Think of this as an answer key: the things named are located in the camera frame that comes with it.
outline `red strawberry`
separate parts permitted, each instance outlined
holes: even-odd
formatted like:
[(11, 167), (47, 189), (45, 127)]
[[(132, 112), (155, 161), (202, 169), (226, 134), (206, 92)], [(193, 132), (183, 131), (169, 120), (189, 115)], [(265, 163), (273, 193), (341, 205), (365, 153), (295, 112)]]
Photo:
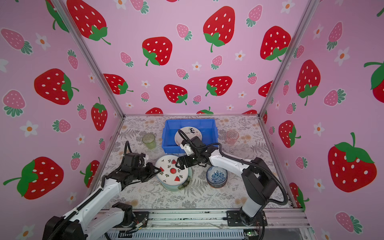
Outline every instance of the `red strawberry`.
[(257, 111), (251, 109), (251, 110), (246, 111), (245, 113), (242, 113), (242, 114), (257, 114)]
[(104, 151), (105, 150), (105, 141), (103, 138), (99, 139), (99, 145), (100, 145), (100, 149)]
[(298, 157), (295, 161), (296, 166), (298, 166), (300, 169), (307, 168), (308, 161), (304, 157)]
[(289, 81), (288, 80), (285, 80), (284, 82), (284, 87), (283, 87), (283, 95), (287, 95), (288, 93), (288, 90), (289, 90)]
[(265, 60), (273, 60), (283, 55), (291, 42), (291, 35), (279, 26), (273, 26), (264, 35), (260, 56)]
[(296, 104), (295, 103), (290, 103), (287, 107), (287, 109), (285, 110), (285, 112), (289, 115), (292, 115), (293, 112), (296, 110)]
[(329, 33), (328, 43), (327, 43), (328, 51), (331, 51), (336, 47), (337, 41), (341, 38), (342, 34), (343, 34), (343, 23), (338, 22), (333, 27), (332, 31)]
[(369, 154), (355, 147), (355, 133), (351, 132), (351, 135), (353, 146), (341, 142), (328, 152), (328, 165), (333, 183), (344, 192), (353, 192), (370, 184), (377, 173)]
[(55, 10), (55, 7), (53, 6), (51, 0), (46, 0), (45, 3), (46, 3), (46, 5), (47, 5), (48, 12), (49, 12), (50, 15), (55, 19), (55, 20), (53, 21), (53, 25), (52, 25), (53, 30), (56, 30), (56, 29), (55, 29), (55, 24), (56, 24), (56, 22), (57, 22), (57, 24), (59, 25), (59, 27), (60, 27), (61, 29), (63, 29), (63, 30), (66, 31), (66, 32), (69, 32), (69, 31), (68, 31), (68, 28), (65, 26), (65, 24), (64, 24), (63, 20), (61, 19), (60, 15), (59, 15), (59, 14), (57, 13), (57, 11)]
[(20, 50), (22, 53), (28, 55), (32, 53), (32, 46), (28, 41), (24, 41), (24, 38), (20, 33), (7, 28), (2, 28), (0, 32), (12, 48)]
[(96, 9), (82, 0), (67, 0), (67, 7), (81, 35), (94, 41), (107, 36), (107, 23)]
[(184, 38), (184, 40), (189, 41), (192, 39), (192, 32), (184, 24), (178, 24), (176, 26), (177, 34), (179, 37)]
[(300, 45), (296, 48), (295, 52), (293, 53), (294, 58), (299, 58), (304, 53), (305, 47), (303, 45)]
[(214, 59), (212, 59), (212, 64), (211, 64), (211, 68), (213, 70), (216, 70), (219, 68), (219, 66), (223, 63), (223, 56), (221, 55), (218, 55), (216, 57), (214, 57)]
[(378, 67), (371, 76), (371, 89), (373, 96), (380, 102), (384, 103), (384, 62), (369, 62), (365, 63), (364, 67), (369, 65), (380, 65), (380, 67)]
[(213, 114), (213, 112), (211, 112), (211, 107), (209, 107), (208, 110), (200, 110), (196, 114)]
[(60, 69), (53, 68), (35, 79), (35, 91), (43, 98), (59, 105), (68, 104), (73, 97), (71, 80)]
[(160, 108), (152, 108), (148, 110), (145, 114), (163, 114), (163, 111)]
[(28, 163), (22, 170), (22, 176), (7, 180), (3, 185), (20, 179), (17, 191), (26, 199), (37, 199), (56, 188), (64, 177), (63, 169), (52, 159), (38, 157)]
[(105, 106), (101, 104), (100, 98), (99, 103), (95, 103), (91, 109), (91, 117), (96, 130), (101, 131), (107, 122), (108, 112)]
[(115, 74), (103, 74), (105, 79), (107, 80), (107, 83), (109, 84), (109, 87), (111, 88), (112, 92), (114, 94), (124, 94), (127, 91), (133, 92), (133, 90), (128, 90), (128, 84), (124, 80), (124, 78), (115, 75)]
[(80, 153), (75, 152), (72, 155), (72, 159), (71, 159), (70, 164), (71, 164), (72, 171), (75, 171), (79, 167), (79, 165), (80, 165)]
[(357, 234), (362, 233), (363, 226), (354, 216), (349, 216), (345, 212), (338, 212), (335, 214), (335, 218), (336, 221), (348, 232), (353, 233), (353, 231), (355, 231)]
[(220, 8), (204, 23), (203, 32), (205, 40), (220, 47), (228, 43), (235, 31), (235, 11), (229, 6)]
[(133, 67), (133, 61), (132, 61), (132, 58), (126, 54), (125, 52), (121, 52), (120, 53), (120, 59), (122, 62), (125, 63), (126, 66), (128, 66), (129, 68)]
[(185, 102), (187, 105), (187, 102), (185, 101), (188, 98), (188, 92), (185, 88), (167, 84), (164, 86), (164, 93), (167, 96), (167, 99), (172, 103), (182, 103)]
[(214, 77), (207, 82), (207, 94), (211, 93), (213, 96), (221, 96), (226, 93), (229, 87), (232, 85), (232, 78), (228, 76)]
[(20, 116), (23, 114), (23, 108), (25, 108), (25, 101), (22, 94), (16, 90), (10, 90), (4, 97), (3, 103), (5, 107), (3, 108), (7, 115), (11, 117)]
[(149, 6), (147, 5), (147, 2), (144, 2), (143, 0), (130, 1), (136, 11), (140, 11), (142, 14), (147, 14), (147, 12), (149, 12)]
[(301, 138), (301, 136), (296, 137), (296, 127), (290, 120), (280, 124), (279, 136), (287, 148), (290, 148), (295, 144), (296, 138)]
[(82, 104), (77, 105), (77, 111), (79, 111), (79, 117), (82, 120), (87, 119), (87, 110), (84, 108), (84, 105)]
[(305, 211), (304, 202), (308, 202), (310, 199), (307, 198), (306, 200), (304, 200), (303, 193), (301, 192), (300, 188), (296, 185), (296, 183), (291, 182), (289, 184), (289, 187), (291, 189), (291, 192), (293, 194), (293, 198), (295, 199), (297, 207), (299, 207), (299, 208), (301, 207)]
[(264, 124), (266, 124), (266, 120), (268, 119), (268, 114), (267, 114), (267, 112), (266, 112), (266, 110), (265, 110), (265, 114), (264, 114), (264, 116), (263, 116), (263, 121), (264, 121)]
[(80, 171), (81, 174), (85, 175), (84, 176), (84, 183), (87, 186), (87, 188), (89, 188), (89, 186), (91, 185), (93, 177), (95, 176), (95, 173), (96, 173), (97, 169), (99, 168), (99, 164), (100, 164), (99, 161), (93, 160), (90, 164), (88, 164), (88, 166), (85, 170), (85, 173), (82, 173), (82, 171)]
[(56, 120), (53, 122), (53, 130), (55, 130), (56, 132), (62, 132), (62, 133), (65, 133), (66, 131), (70, 130), (71, 129), (71, 124), (65, 120), (65, 119), (62, 119), (62, 120)]
[(332, 90), (324, 98), (324, 104), (330, 107), (336, 106), (336, 104), (342, 103), (345, 100), (347, 94), (343, 89)]
[(252, 99), (251, 101), (249, 101), (247, 104), (247, 108), (253, 107), (256, 104), (256, 101), (257, 101), (256, 99)]
[(193, 104), (198, 105), (201, 102), (201, 95), (196, 95), (193, 98)]
[(148, 61), (154, 65), (163, 66), (168, 63), (172, 53), (172, 43), (164, 36), (145, 39), (142, 48), (144, 56), (148, 58), (146, 66)]
[(269, 89), (271, 88), (271, 85), (272, 85), (272, 81), (262, 85), (260, 88), (259, 88), (259, 95), (263, 96), (263, 97), (266, 97), (266, 95), (268, 94), (269, 92)]
[(307, 106), (308, 96), (314, 94), (320, 84), (320, 71), (312, 62), (306, 60), (301, 66), (296, 82), (296, 92), (301, 98), (306, 98), (304, 106)]
[(68, 61), (70, 65), (73, 67), (73, 69), (77, 69), (77, 67), (79, 66), (79, 61), (76, 58), (76, 54), (74, 53), (74, 51), (72, 51), (72, 49), (70, 49), (68, 50), (68, 55)]
[(249, 28), (256, 25), (256, 22), (260, 20), (262, 16), (262, 11), (263, 11), (263, 6), (260, 4), (249, 11), (248, 18), (247, 18), (247, 26)]
[(247, 81), (249, 84), (254, 85), (257, 81), (256, 74), (255, 73), (248, 74), (248, 80)]
[(273, 135), (275, 133), (275, 127), (274, 126), (271, 126), (270, 128), (269, 128), (269, 134), (270, 135)]
[(149, 94), (147, 92), (143, 92), (140, 96), (143, 102), (147, 102), (149, 100)]
[(181, 69), (181, 68), (176, 69), (176, 74), (179, 78), (182, 78), (184, 80), (189, 78), (188, 73), (184, 69)]

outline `pink wall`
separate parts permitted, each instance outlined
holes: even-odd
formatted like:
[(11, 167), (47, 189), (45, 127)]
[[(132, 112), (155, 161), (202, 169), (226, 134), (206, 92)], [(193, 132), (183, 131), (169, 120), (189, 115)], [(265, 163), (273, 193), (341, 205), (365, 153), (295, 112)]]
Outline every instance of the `pink wall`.
[[(265, 100), (265, 94), (260, 95), (259, 89), (261, 92), (265, 86), (269, 88), (280, 64), (275, 56), (283, 54), (306, 5), (306, 0), (86, 0), (85, 3), (67, 0), (75, 23), (100, 69), (109, 74), (107, 80), (126, 114), (144, 114), (152, 108), (160, 108), (167, 114), (195, 114), (204, 109), (215, 114), (259, 111)], [(215, 32), (220, 34), (218, 40), (210, 36)], [(156, 47), (156, 42), (166, 45)], [(147, 57), (154, 58), (152, 61), (143, 54), (143, 46)], [(273, 60), (264, 60), (277, 47)], [(214, 63), (219, 68), (214, 70), (216, 67), (211, 67)], [(251, 73), (255, 73), (257, 79), (249, 76)], [(122, 86), (124, 90), (120, 91), (117, 81), (111, 83), (113, 77), (126, 81), (128, 89)], [(219, 89), (211, 91), (218, 96), (207, 90), (207, 82), (212, 78), (211, 86), (217, 84)], [(175, 86), (167, 86), (166, 91), (170, 93), (166, 95), (164, 87), (168, 84), (178, 86), (179, 91)], [(181, 103), (175, 103), (178, 95), (182, 95)]]
[(317, 239), (382, 236), (383, 7), (322, 1), (268, 108), (270, 137)]
[[(56, 22), (53, 29), (54, 18), (45, 1), (6, 1), (0, 22), (0, 95), (5, 108), (0, 114), (0, 182), (22, 177), (1, 185), (1, 238), (37, 240), (47, 220), (84, 199), (88, 188), (80, 171), (92, 177), (87, 166), (100, 162), (105, 152), (99, 139), (104, 139), (102, 145), (107, 148), (119, 119), (114, 118), (114, 109), (97, 80), (90, 81), (91, 70), (71, 35), (63, 30), (65, 26)], [(32, 53), (23, 54), (21, 48)], [(68, 59), (69, 50), (76, 58)], [(79, 89), (72, 89), (71, 101), (64, 73), (72, 87)], [(91, 120), (98, 97), (108, 113), (101, 131)], [(84, 106), (81, 113), (78, 104)], [(55, 128), (58, 131), (52, 127), (56, 120), (61, 121)]]

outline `white plate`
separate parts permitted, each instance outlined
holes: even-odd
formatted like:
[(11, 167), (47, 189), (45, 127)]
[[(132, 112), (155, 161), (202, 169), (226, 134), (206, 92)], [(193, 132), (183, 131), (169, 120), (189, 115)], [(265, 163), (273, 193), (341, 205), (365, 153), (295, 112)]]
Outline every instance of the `white plate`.
[[(200, 140), (202, 140), (202, 134), (201, 134), (200, 130), (198, 130), (195, 127), (183, 127), (183, 128), (180, 128), (180, 130), (182, 130), (189, 137), (189, 139), (192, 139), (193, 137), (197, 136), (200, 138)], [(178, 132), (176, 132), (176, 134), (175, 134), (176, 144), (178, 146), (180, 146), (180, 144), (183, 140), (184, 139), (180, 136), (180, 134)]]
[(165, 155), (157, 160), (155, 167), (163, 170), (162, 174), (157, 175), (160, 181), (170, 186), (178, 186), (187, 180), (188, 168), (180, 170), (175, 166), (176, 162), (175, 155)]

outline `transparent cup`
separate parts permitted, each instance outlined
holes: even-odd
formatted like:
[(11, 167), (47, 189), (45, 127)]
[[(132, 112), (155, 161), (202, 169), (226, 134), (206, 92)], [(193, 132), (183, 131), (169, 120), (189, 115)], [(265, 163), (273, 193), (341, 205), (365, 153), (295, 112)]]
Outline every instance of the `transparent cup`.
[(148, 133), (141, 139), (148, 149), (154, 149), (156, 147), (155, 135)]
[(236, 132), (235, 130), (229, 130), (227, 132), (227, 144), (229, 146), (235, 145), (237, 142), (237, 139), (239, 138), (239, 133)]

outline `white flower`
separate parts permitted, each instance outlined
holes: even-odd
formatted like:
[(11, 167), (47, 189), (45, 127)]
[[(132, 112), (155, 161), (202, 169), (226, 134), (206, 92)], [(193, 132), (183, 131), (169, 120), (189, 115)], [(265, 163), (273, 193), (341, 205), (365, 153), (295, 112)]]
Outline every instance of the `white flower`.
[(88, 75), (89, 77), (89, 82), (90, 83), (95, 83), (95, 76), (93, 75), (93, 73), (91, 73), (90, 75)]
[(26, 126), (21, 126), (20, 129), (25, 131), (24, 135), (25, 137), (28, 137), (29, 135), (37, 135), (36, 129), (39, 127), (39, 125), (34, 124), (32, 125), (31, 121), (26, 122)]
[(72, 204), (72, 202), (76, 201), (76, 194), (77, 194), (77, 192), (71, 192), (70, 196), (67, 198), (67, 201), (69, 201), (70, 204)]
[(243, 60), (243, 57), (245, 56), (245, 53), (243, 53), (243, 50), (240, 50), (240, 52), (235, 53), (235, 56), (236, 56), (235, 60), (240, 60), (240, 61), (242, 61), (242, 60)]
[(148, 86), (150, 86), (150, 84), (148, 83), (148, 81), (141, 81), (141, 85), (144, 86), (145, 88), (148, 88)]
[(288, 14), (290, 9), (295, 6), (295, 3), (293, 3), (292, 0), (288, 0), (283, 2), (281, 5), (283, 8), (281, 9), (280, 13), (286, 12)]
[(344, 1), (344, 0), (336, 0), (335, 4), (339, 4), (339, 6), (341, 6), (342, 3), (343, 3), (343, 1)]
[(319, 190), (319, 192), (321, 192), (322, 189), (325, 189), (324, 185), (321, 183), (321, 179), (317, 180), (316, 178), (314, 178), (313, 180), (314, 180), (313, 187), (317, 188)]
[(196, 62), (195, 64), (192, 64), (192, 67), (194, 71), (200, 71), (201, 65), (199, 64), (199, 62)]
[(289, 165), (289, 163), (288, 163), (288, 160), (285, 160), (285, 161), (284, 161), (284, 166), (285, 166), (287, 169), (289, 168), (290, 165)]
[(331, 237), (329, 236), (329, 232), (326, 232), (324, 231), (323, 229), (321, 229), (321, 238), (324, 239), (324, 240), (332, 240)]
[(319, 38), (320, 37), (320, 33), (321, 33), (321, 31), (323, 30), (323, 26), (321, 26), (320, 24), (319, 24), (319, 26), (317, 26), (317, 28), (313, 31), (313, 39), (315, 39), (315, 38)]
[(81, 133), (79, 133), (79, 136), (76, 138), (77, 144), (80, 145), (82, 143), (85, 143), (84, 139), (85, 139), (85, 136), (83, 136)]
[(115, 3), (116, 3), (116, 7), (117, 7), (117, 9), (124, 9), (124, 10), (127, 10), (126, 8), (125, 8), (125, 3), (127, 2), (127, 0), (114, 0), (115, 1)]
[(0, 71), (7, 72), (7, 69), (5, 68), (5, 65), (8, 64), (8, 61), (5, 59), (0, 59)]
[(319, 137), (321, 136), (321, 133), (324, 132), (324, 130), (325, 130), (323, 127), (321, 127), (321, 122), (317, 125), (314, 124), (313, 127), (314, 127), (313, 133), (314, 134), (317, 133), (317, 135), (319, 135)]
[(239, 93), (239, 98), (244, 98), (246, 95), (246, 93), (244, 93), (244, 91), (242, 91), (241, 93)]
[(339, 66), (341, 66), (344, 62), (344, 60), (347, 60), (349, 59), (349, 54), (348, 54), (348, 51), (349, 51), (349, 47), (347, 47), (346, 49), (343, 50), (339, 50), (337, 52), (337, 57), (335, 58), (335, 62), (339, 62)]
[(35, 225), (33, 224), (32, 226), (24, 226), (23, 227), (23, 231), (17, 235), (16, 239), (19, 239), (19, 240), (26, 240), (27, 238), (29, 237), (32, 237), (33, 236), (33, 228), (35, 227)]
[(46, 50), (49, 48), (51, 45), (47, 42), (47, 37), (46, 36), (40, 36), (38, 33), (36, 33), (36, 43), (41, 45), (41, 47)]

